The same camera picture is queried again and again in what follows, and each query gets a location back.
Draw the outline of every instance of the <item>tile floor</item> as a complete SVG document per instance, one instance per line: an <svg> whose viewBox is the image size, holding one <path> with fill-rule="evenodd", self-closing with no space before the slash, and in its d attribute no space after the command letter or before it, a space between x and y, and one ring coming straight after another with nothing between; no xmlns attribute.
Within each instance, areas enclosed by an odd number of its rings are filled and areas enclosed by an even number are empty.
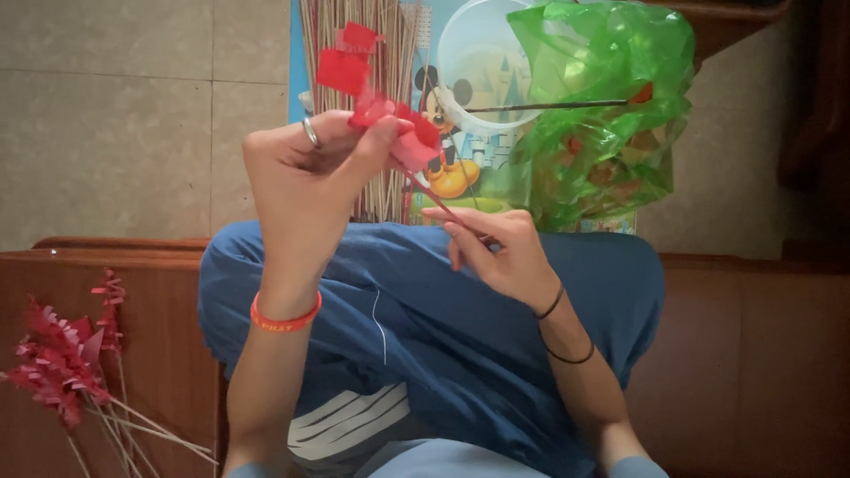
<svg viewBox="0 0 850 478"><path fill-rule="evenodd" d="M286 122L288 25L286 0L1 2L0 250L208 236L251 218L240 141ZM639 214L660 251L773 258L805 230L805 202L774 179L792 30L772 26L697 76L677 190Z"/></svg>

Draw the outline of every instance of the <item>silver ring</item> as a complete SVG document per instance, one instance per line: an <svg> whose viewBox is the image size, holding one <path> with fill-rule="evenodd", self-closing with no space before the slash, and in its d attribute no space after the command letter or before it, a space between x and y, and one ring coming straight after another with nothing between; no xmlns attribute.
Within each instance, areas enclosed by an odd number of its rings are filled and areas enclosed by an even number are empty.
<svg viewBox="0 0 850 478"><path fill-rule="evenodd" d="M305 117L301 120L301 124L304 125L304 132L307 133L307 137L310 138L310 143L313 143L313 147L317 150L321 149L321 143L319 142L319 137L316 136L316 132L313 129L313 125L310 124L310 118Z"/></svg>

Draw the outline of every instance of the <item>clear plastic container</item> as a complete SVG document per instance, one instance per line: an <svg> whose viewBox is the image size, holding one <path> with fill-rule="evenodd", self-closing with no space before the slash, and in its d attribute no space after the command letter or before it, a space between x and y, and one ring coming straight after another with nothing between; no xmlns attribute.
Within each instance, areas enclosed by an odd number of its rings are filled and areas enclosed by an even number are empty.
<svg viewBox="0 0 850 478"><path fill-rule="evenodd" d="M498 134L540 114L539 110L466 111L527 104L529 62L505 17L533 3L532 0L472 0L446 23L437 47L439 97L446 114L463 131L482 136ZM468 92L469 87L472 94L456 97L453 93L454 89Z"/></svg>

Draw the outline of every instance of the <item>green plastic bag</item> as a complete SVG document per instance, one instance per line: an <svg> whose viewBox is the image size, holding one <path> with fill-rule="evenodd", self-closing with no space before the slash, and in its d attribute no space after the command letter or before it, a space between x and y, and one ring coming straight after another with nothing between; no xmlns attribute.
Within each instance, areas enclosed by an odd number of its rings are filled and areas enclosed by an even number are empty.
<svg viewBox="0 0 850 478"><path fill-rule="evenodd" d="M538 3L507 20L529 59L531 101L632 100L544 110L511 153L512 205L552 231L672 192L671 146L691 106L690 24L632 2Z"/></svg>

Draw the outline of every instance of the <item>yellow shoe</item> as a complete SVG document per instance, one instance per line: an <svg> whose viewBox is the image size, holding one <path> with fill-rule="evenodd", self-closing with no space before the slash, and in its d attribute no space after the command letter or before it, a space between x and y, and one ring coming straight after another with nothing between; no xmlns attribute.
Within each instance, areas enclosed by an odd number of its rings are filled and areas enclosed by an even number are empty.
<svg viewBox="0 0 850 478"><path fill-rule="evenodd" d="M444 164L443 168L445 168L445 170L450 173L457 171L461 174L461 176L466 173L466 176L469 179L469 185L473 185L475 181L478 180L479 173L481 172L481 168L479 168L479 165L475 164L475 161L470 161L468 159L455 161L455 163L451 166L449 166L448 164Z"/></svg>
<svg viewBox="0 0 850 478"><path fill-rule="evenodd" d="M444 199L454 199L467 190L467 180L460 171L443 171L428 173L431 191Z"/></svg>

